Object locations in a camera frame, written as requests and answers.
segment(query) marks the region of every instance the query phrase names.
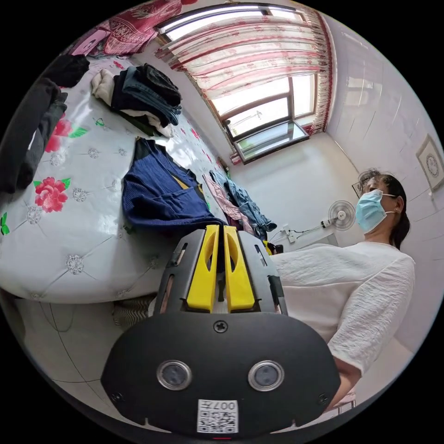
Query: electric fan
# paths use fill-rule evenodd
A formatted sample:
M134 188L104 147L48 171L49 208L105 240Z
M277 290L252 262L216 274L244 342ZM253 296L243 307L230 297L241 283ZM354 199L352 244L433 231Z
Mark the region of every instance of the electric fan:
M355 209L350 202L338 200L328 210L328 219L321 222L323 228L335 227L339 231L348 230L355 223Z

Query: dark hair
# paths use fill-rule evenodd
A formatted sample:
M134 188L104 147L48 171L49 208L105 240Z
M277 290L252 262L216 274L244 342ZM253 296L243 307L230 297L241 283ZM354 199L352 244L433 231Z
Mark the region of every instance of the dark hair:
M392 228L392 232L390 233L390 243L399 250L402 241L406 238L408 232L410 231L410 221L406 213L407 210L406 192L404 191L404 188L402 187L400 181L397 178L393 177L390 174L380 173L378 170L374 168L365 171L359 176L359 184L361 185L361 189L364 189L365 184L370 179L381 180L387 186L389 194L393 194L396 197L401 196L402 200L404 201L404 208L402 209L399 221Z

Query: fan grille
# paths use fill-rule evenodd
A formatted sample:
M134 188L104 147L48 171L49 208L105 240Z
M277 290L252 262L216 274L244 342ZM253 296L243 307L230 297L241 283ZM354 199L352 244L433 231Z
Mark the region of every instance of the fan grille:
M345 213L342 220L338 219L340 211ZM350 202L338 200L328 210L328 219L337 230L348 230L355 223L355 209Z

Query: window frame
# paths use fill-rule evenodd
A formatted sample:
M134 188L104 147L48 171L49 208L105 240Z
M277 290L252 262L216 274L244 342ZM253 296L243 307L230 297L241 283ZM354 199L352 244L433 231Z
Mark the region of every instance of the window frame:
M202 12L211 12L214 10L220 10L223 8L227 8L229 9L227 12L216 12L214 14L208 14L205 17L211 17L211 16L215 16L215 15L223 15L226 13L230 13L230 12L236 12L236 7L238 7L239 10L243 10L243 11L248 11L248 7L251 7L253 10L257 10L259 8L259 10L262 12L263 15L265 16L270 16L273 15L272 14L272 10L273 9L281 9L284 10L286 12L292 12L295 15L298 15L302 22L306 22L306 19L304 17L304 15L300 12L298 12L295 8L290 8L290 7L286 7L286 6L279 6L276 4L269 4L269 3L227 3L227 4L222 4L222 5L214 5L214 6L204 6L202 8L197 8L197 9L193 9L191 11L185 12L184 14L181 14L179 16L170 18L162 23L160 23L159 25L157 25L156 29L158 31L158 39L160 39L161 42L163 42L164 44L168 44L168 43L172 43L173 40L170 39L170 37L168 36L168 32L171 32L175 29L178 29L188 23L193 23L195 21L200 20L203 17L196 17L195 19L191 19L188 21L185 21L183 23L180 23L176 26L172 26L170 29L166 29L164 30L164 28L167 28L169 26L171 26L172 24L174 24L175 22L177 22L178 19L182 20L182 19L186 19L188 17L193 17L196 14L202 13ZM261 157L264 157L265 155L268 155L272 152L278 151L282 148L286 148L288 146L291 146L295 143L301 142L303 140L307 140L309 138L309 135L307 134L307 132L302 128L301 125L299 125L297 123L297 120L299 119L304 119L306 117L309 116L313 116L316 113L316 107L317 107L317 95L318 95L318 87L319 87L319 81L318 81L318 75L317 73L312 73L309 74L313 76L313 83L311 86L311 103L312 103L312 110L310 112L307 113L303 113L300 115L295 115L295 109L294 109L294 88L293 88L293 81L292 81L292 77L288 77L288 82L289 82L289 89L288 92L284 92L284 93L280 93L280 94L275 94L273 96L269 96L266 98L262 98L262 99L258 99L254 102L251 102L249 104L244 104L241 105L233 110L230 110L226 113L220 114L219 111L216 109L215 105L213 104L212 100L210 99L206 99L203 97L203 95L201 94L202 98L204 99L204 101L207 103L208 107L211 109L213 115L216 117L216 119L219 121L219 124L221 126L221 128L225 131L226 136L228 138L228 140L230 141L233 149L238 153L239 157L242 159L242 162L244 164L250 163L253 160L259 159ZM265 123L263 125L257 126L247 132L244 132L240 135L233 135L228 127L227 124L227 120L229 120L230 117L233 117L237 114L240 114L241 112L247 111L249 109L252 109L256 106L260 106L260 105L264 105L266 103L272 102L273 100L277 100L277 99L282 99L282 98L287 98L287 106L288 106L288 115L286 117L280 118L280 119L276 119L272 122L268 122ZM257 157L255 156L252 159L248 159L245 160L243 154L240 152L240 150L237 148L237 143L249 136L252 136L253 134L259 133L261 131L264 131L268 128L273 128L276 125L280 125L282 123L285 122L293 122L294 124L296 124L304 133L305 133L305 137L304 138L300 138L300 139L296 139L294 141L291 142L287 142L285 143L283 146L278 146L273 148L270 151L266 151L264 154L259 154Z
M251 157L249 159L247 159L245 157L245 154L248 151L254 150L256 147L250 148L250 149L245 150L245 151L242 151L240 148L237 148L237 143L241 142L242 140L246 139L247 137L250 137L250 136L253 136L255 134L258 134L258 133L260 133L261 131L264 131L264 130L272 129L272 128L274 128L274 127L276 127L278 125L281 125L283 123L290 123L290 122L292 122L294 125L296 125L302 131L302 133L304 134L302 137L290 140L288 142L284 142L284 143L282 143L280 145L277 145L274 148L271 148L271 149L269 149L267 151L264 151L263 153L259 153L259 154L255 155L255 156L253 156L253 157ZM259 127L257 127L257 128L254 129L254 132L252 132L251 134L249 134L247 136L243 135L240 140L237 140L236 142L233 142L233 147L236 150L240 160L242 161L242 163L244 165L247 165L247 164L249 164L251 162L254 162L255 160L261 159L262 157L268 156L271 153L275 153L276 151L280 151L281 149L291 147L292 145L295 145L296 143L303 142L303 141L308 140L310 138L310 136L306 132L306 130L300 124L295 122L294 120L293 121L292 120L284 120L284 121L280 121L280 122L274 123L273 125L268 124L268 125L263 125L263 126L264 126L264 128L258 129Z

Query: ponytail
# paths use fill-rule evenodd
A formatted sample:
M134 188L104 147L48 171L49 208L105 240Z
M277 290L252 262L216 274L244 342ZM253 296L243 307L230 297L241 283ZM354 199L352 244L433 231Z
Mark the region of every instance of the ponytail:
M390 233L390 243L399 250L402 241L406 238L409 231L410 221L404 207L399 222L392 228L392 232Z

